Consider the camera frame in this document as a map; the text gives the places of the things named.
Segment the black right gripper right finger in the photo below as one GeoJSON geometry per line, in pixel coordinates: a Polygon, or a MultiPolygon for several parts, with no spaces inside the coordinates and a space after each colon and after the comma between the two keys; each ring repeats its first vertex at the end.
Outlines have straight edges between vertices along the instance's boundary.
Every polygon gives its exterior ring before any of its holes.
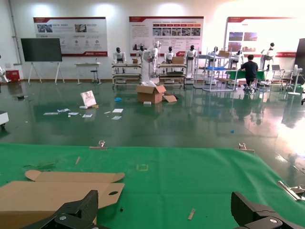
{"type": "Polygon", "coordinates": [[[240,192],[231,193],[231,215],[240,229],[302,229],[281,217],[270,206],[249,201],[240,192]]]}

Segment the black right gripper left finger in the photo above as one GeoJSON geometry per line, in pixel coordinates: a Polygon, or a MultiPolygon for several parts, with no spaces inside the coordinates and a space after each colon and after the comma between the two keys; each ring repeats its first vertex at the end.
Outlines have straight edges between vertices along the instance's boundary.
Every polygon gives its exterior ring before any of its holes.
{"type": "Polygon", "coordinates": [[[94,223],[98,212],[98,191],[91,190],[83,199],[64,203],[53,215],[25,229],[105,229],[94,223]]]}

